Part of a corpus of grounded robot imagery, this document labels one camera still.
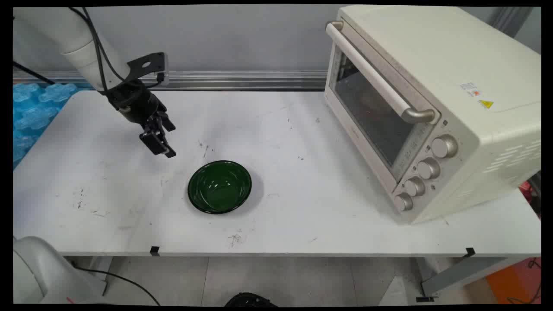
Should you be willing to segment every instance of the robotic arm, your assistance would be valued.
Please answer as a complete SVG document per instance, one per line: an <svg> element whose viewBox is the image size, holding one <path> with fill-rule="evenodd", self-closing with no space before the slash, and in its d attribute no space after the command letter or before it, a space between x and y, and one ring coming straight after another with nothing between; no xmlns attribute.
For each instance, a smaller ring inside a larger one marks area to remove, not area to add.
<svg viewBox="0 0 553 311"><path fill-rule="evenodd" d="M152 86L139 80L154 73L157 84L167 85L167 55L152 53L124 63L111 44L94 29L86 9L84 12L86 16L73 8L13 8L15 18L57 43L61 54L94 89L105 95L127 120L142 126L144 132L139 138L154 154L174 157L176 153L163 130L175 129L167 108L149 91Z"/></svg>

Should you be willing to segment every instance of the gray floor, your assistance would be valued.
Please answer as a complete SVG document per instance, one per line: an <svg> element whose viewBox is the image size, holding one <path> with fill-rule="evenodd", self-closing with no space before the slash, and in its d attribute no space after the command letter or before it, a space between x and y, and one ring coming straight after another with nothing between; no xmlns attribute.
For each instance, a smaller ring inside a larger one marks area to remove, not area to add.
<svg viewBox="0 0 553 311"><path fill-rule="evenodd" d="M109 271L141 284L162 305L223 306L239 292L280 307L378 305L394 276L403 277L409 304L421 295L414 258L114 257ZM154 304L136 286L106 280L110 302ZM434 304L467 303L497 302L482 279Z"/></svg>

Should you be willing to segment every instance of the black object on floor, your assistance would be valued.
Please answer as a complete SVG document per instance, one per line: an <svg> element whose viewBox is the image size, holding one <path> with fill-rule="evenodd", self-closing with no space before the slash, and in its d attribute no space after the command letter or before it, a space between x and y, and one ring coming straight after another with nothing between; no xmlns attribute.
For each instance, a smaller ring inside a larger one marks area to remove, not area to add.
<svg viewBox="0 0 553 311"><path fill-rule="evenodd" d="M417 302L434 302L434 297L416 297Z"/></svg>
<svg viewBox="0 0 553 311"><path fill-rule="evenodd" d="M256 294L252 293L240 293L234 297L231 298L225 304L225 307L277 307L276 305L273 305L268 299L265 299L261 296L258 296Z"/></svg>

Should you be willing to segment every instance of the gray wall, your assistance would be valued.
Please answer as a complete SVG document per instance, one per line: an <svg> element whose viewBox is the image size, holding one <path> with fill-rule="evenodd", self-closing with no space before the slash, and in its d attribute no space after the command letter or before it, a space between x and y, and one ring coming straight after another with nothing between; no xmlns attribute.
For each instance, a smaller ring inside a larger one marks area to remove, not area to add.
<svg viewBox="0 0 553 311"><path fill-rule="evenodd" d="M326 70L325 23L345 4L91 7L98 31L128 61L156 51L171 70ZM461 7L491 23L498 7ZM13 58L34 70L74 70L56 46L13 22Z"/></svg>
<svg viewBox="0 0 553 311"><path fill-rule="evenodd" d="M541 7L532 9L515 39L541 54Z"/></svg>
<svg viewBox="0 0 553 311"><path fill-rule="evenodd" d="M481 21L491 25L500 11L500 7L460 7Z"/></svg>

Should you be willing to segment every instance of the warning label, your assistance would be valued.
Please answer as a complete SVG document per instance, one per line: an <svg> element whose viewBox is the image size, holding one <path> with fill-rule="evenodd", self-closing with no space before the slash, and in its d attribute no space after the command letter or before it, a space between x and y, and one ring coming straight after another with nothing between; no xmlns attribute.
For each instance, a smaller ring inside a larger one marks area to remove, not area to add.
<svg viewBox="0 0 553 311"><path fill-rule="evenodd" d="M479 100L478 102L483 104L484 107L486 107L487 109L490 109L490 107L493 105L493 101Z"/></svg>
<svg viewBox="0 0 553 311"><path fill-rule="evenodd" d="M460 85L460 87L467 92L470 96L480 96L482 92L474 85L474 83L463 83Z"/></svg>

